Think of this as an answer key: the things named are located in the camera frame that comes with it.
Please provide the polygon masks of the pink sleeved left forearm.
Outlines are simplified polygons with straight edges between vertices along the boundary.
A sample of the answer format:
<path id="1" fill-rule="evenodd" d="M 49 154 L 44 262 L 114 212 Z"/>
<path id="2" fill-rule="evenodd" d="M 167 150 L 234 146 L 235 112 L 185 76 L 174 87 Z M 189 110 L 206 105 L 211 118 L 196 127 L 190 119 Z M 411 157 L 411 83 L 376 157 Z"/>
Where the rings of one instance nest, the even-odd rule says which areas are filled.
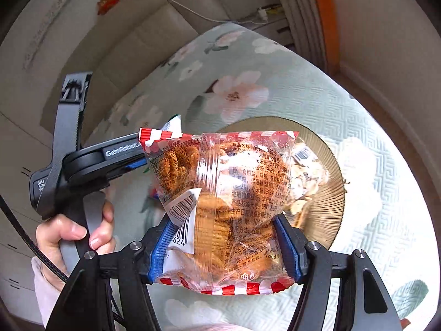
<path id="1" fill-rule="evenodd" d="M 52 310 L 65 283 L 52 273 L 37 257 L 31 260 L 34 272 L 34 289 L 44 328 L 47 327 Z"/>

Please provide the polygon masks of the person's left hand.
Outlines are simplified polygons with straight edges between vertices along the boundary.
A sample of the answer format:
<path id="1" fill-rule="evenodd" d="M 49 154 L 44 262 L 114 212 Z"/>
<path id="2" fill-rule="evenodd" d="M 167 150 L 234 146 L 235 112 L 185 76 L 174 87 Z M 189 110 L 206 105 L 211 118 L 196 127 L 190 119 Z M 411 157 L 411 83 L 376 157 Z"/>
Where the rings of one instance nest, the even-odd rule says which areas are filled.
<path id="1" fill-rule="evenodd" d="M 113 237 L 114 207 L 105 200 L 103 205 L 102 222 L 88 238 L 89 246 L 99 255 L 112 253 L 116 247 Z M 36 239 L 40 251 L 62 272 L 67 268 L 61 254 L 60 241 L 80 241 L 87 235 L 87 230 L 64 216 L 53 217 L 37 227 Z"/>

